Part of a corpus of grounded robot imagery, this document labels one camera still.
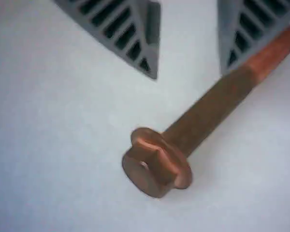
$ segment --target ribbed plastic piece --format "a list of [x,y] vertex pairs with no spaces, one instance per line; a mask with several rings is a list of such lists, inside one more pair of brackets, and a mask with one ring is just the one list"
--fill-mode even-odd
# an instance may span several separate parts
[[238,68],[290,24],[290,0],[218,0],[222,74]]
[[106,48],[148,77],[157,78],[159,3],[149,0],[54,1]]

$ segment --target white background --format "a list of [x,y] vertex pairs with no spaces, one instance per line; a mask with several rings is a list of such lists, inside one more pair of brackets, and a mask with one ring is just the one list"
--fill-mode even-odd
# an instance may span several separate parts
[[216,1],[162,10],[153,82],[53,2],[0,0],[0,232],[290,232],[290,55],[189,158],[190,188],[126,178],[130,132],[219,79]]

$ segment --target copper bolt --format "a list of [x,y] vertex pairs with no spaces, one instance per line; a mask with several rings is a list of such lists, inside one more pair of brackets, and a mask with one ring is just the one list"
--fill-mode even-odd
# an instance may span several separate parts
[[128,178],[155,198],[189,187],[187,157],[289,53],[290,26],[241,68],[222,77],[165,132],[136,129],[122,159]]

